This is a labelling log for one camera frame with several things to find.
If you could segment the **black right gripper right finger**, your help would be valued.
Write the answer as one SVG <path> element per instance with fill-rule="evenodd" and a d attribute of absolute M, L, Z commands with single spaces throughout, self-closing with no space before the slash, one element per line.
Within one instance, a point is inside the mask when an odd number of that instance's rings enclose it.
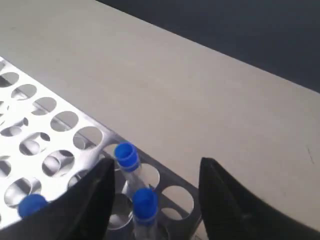
<path fill-rule="evenodd" d="M 254 195 L 215 159 L 203 157 L 198 199 L 210 240 L 318 240 L 320 232 Z"/>

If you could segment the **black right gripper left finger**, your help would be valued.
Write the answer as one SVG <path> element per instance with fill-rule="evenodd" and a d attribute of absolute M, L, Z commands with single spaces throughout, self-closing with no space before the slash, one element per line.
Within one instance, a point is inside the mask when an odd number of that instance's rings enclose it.
<path fill-rule="evenodd" d="M 0 231 L 2 240 L 101 240 L 115 198 L 115 162 L 101 159 L 76 184 L 34 214 Z"/>

